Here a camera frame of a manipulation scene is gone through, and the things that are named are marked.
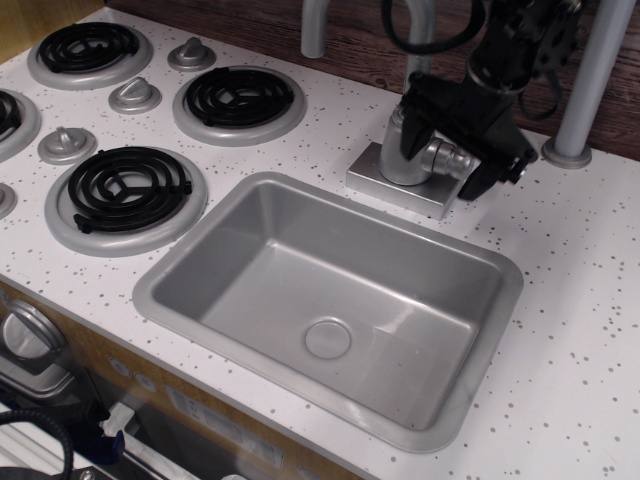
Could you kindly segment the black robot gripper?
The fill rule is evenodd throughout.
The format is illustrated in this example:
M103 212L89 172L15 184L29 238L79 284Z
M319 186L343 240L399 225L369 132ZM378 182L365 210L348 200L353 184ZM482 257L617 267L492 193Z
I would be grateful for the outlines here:
M518 182L538 158L512 111L531 78L525 54L473 54L460 82L412 73L401 100L403 157L412 160L439 132L480 161L459 199L475 201L497 181Z

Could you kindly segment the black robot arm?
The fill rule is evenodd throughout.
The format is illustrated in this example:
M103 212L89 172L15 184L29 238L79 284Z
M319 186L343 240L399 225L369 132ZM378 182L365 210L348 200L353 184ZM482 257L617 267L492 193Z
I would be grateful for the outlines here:
M556 96L555 71L576 48L582 15L571 1L494 1L472 4L468 26L442 42L397 46L412 54L435 54L483 38L467 60L459 82L415 72L401 100L404 116L400 151L413 159L434 132L443 134L479 160L458 196L473 201L496 183L516 183L538 153L517 126L513 105L528 84L546 76Z

